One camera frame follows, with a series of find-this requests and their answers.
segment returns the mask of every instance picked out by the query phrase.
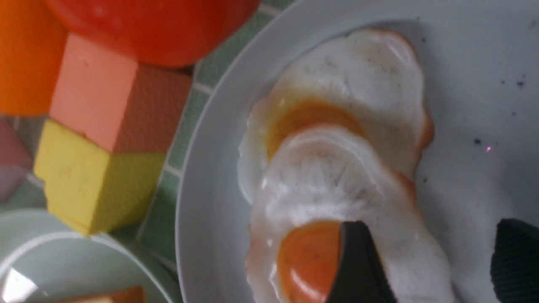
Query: pink object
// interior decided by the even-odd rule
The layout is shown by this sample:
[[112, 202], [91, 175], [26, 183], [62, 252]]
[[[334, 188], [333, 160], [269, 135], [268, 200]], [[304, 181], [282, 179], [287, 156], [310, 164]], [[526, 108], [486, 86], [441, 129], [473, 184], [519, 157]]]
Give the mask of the pink object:
[[17, 190], [30, 169], [32, 157], [7, 119], [0, 117], [0, 203]]
[[50, 116], [112, 153], [166, 153], [191, 82], [70, 34]]

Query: egg white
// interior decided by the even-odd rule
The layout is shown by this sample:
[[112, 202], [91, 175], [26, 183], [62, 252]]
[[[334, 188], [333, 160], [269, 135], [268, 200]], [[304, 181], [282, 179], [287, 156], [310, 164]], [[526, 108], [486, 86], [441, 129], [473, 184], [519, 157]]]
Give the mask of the egg white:
[[421, 150], [432, 138], [423, 72], [413, 47], [400, 34], [359, 30], [293, 61], [268, 97], [252, 108], [238, 161], [238, 183], [248, 202], [267, 166], [265, 142], [276, 113], [305, 98], [349, 111], [382, 159], [413, 178]]
[[251, 213], [247, 280], [257, 303], [285, 303], [277, 256], [293, 229], [363, 221], [397, 301], [453, 303], [447, 257], [426, 230], [407, 188], [368, 141], [341, 127], [294, 135], [269, 163]]

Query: fried egg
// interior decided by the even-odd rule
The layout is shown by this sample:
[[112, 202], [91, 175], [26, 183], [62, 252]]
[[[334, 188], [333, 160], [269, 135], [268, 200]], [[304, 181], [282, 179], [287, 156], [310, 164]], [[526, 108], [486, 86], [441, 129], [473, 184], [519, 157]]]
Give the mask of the fried egg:
[[247, 280], [257, 303], [324, 303], [339, 262], [339, 223], [363, 221], [400, 303], [454, 303], [447, 257], [426, 230], [413, 183], [339, 126], [289, 136], [257, 189]]
[[412, 178], [432, 139], [424, 77], [410, 43], [388, 30], [359, 30], [293, 61], [251, 110], [239, 147], [238, 182], [249, 202], [268, 161], [288, 136], [339, 125]]

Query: egg yolk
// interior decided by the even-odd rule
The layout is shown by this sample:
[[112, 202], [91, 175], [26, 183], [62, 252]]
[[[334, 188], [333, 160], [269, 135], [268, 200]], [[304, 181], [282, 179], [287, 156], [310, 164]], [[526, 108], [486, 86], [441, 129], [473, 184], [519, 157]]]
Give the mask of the egg yolk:
[[319, 125], [339, 125], [352, 133], [364, 136], [357, 120], [344, 109], [318, 100], [304, 100], [279, 117], [269, 128], [266, 140], [268, 159], [277, 152], [290, 135]]
[[277, 256], [281, 290], [289, 303], [324, 303], [340, 258], [338, 222], [311, 223], [291, 231]]

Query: foam block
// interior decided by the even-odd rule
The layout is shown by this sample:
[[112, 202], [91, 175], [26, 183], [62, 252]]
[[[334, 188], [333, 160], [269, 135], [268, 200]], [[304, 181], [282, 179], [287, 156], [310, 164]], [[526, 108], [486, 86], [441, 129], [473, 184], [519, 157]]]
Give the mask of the foam block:
[[165, 153], [112, 154], [49, 119], [34, 173], [45, 181], [49, 212], [90, 235], [144, 217], [164, 160]]
[[190, 86], [70, 34], [50, 115], [109, 152], [166, 152]]
[[49, 112], [66, 37], [42, 1], [0, 1], [0, 115]]
[[32, 169], [32, 157], [6, 118], [0, 117], [0, 203], [17, 190]]

